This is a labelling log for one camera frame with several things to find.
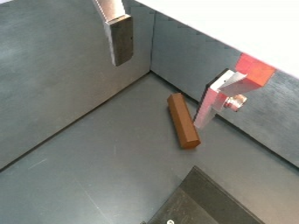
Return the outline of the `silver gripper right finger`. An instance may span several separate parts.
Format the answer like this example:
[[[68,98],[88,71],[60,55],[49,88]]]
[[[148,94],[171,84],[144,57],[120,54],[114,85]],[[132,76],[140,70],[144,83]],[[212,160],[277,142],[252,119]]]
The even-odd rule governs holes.
[[[247,97],[233,87],[245,77],[243,73],[225,69],[207,84],[197,113],[193,117],[193,125],[197,129],[204,128],[223,109],[237,112],[243,107]]]

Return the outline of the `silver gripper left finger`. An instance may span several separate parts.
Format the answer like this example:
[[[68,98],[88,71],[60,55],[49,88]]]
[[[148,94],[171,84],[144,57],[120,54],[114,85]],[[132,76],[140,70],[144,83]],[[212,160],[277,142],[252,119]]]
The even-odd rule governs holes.
[[[117,67],[133,56],[133,18],[121,0],[92,0],[102,19],[112,64]]]

